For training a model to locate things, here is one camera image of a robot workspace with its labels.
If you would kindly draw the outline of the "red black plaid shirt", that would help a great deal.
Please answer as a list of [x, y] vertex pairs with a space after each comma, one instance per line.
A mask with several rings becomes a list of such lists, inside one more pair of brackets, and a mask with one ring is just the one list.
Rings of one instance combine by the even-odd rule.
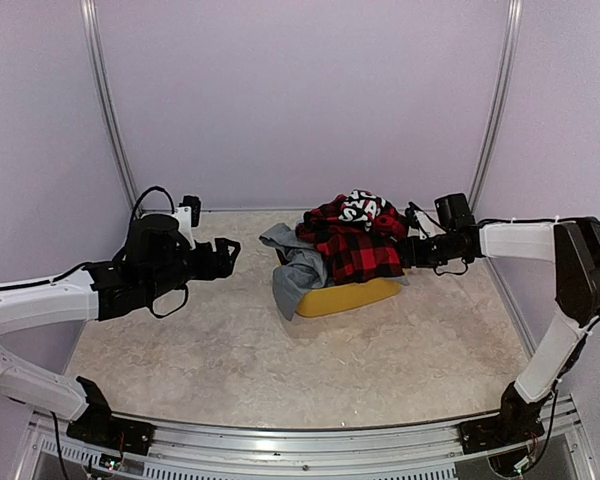
[[407, 218], [391, 202], [360, 189], [305, 212], [295, 227], [337, 285], [402, 276], [399, 242], [408, 231]]

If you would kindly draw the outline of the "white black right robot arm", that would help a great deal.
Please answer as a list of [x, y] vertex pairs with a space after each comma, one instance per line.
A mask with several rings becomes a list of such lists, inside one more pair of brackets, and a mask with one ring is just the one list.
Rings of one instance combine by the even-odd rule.
[[406, 209], [418, 233], [399, 244], [404, 267], [443, 275], [452, 260], [470, 265], [479, 258], [538, 260], [554, 267], [556, 313], [528, 365], [504, 390], [496, 415], [458, 427], [466, 453], [540, 437], [543, 406], [557, 397], [559, 382], [600, 322], [600, 220], [476, 220], [462, 193], [437, 199], [435, 208], [435, 219], [415, 204]]

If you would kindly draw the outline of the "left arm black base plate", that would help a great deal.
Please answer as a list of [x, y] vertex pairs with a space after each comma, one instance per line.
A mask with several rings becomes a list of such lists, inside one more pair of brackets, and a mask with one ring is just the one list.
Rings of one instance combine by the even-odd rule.
[[121, 453], [146, 456], [152, 444], [155, 427], [147, 422], [120, 417], [92, 418], [70, 422], [67, 435]]

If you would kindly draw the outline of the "yellow plastic basket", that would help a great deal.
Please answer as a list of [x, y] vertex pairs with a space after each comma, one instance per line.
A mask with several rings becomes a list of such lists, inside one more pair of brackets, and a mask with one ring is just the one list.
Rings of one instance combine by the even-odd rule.
[[400, 282], [387, 278], [343, 285], [335, 285], [332, 281], [331, 286], [308, 292], [297, 307], [296, 314], [315, 318], [342, 313], [388, 299], [401, 290]]

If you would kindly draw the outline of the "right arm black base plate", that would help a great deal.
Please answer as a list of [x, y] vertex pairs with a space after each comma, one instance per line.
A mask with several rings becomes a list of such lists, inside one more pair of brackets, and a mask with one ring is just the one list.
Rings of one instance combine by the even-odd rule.
[[539, 420], [515, 424], [499, 415], [461, 422], [458, 433], [465, 455], [498, 449], [542, 437], [545, 429]]

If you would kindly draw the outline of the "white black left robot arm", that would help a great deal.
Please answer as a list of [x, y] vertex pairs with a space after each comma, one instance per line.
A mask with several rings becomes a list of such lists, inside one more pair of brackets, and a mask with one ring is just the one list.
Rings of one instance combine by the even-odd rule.
[[[110, 260], [83, 262], [56, 277], [0, 284], [0, 336], [73, 321], [107, 321], [136, 310], [152, 311], [157, 299], [189, 292], [191, 281], [229, 277], [239, 242], [194, 240], [196, 221], [186, 208], [131, 222], [125, 244]], [[120, 434], [117, 418], [98, 386], [55, 374], [0, 345], [0, 395], [77, 422], [101, 445]]]

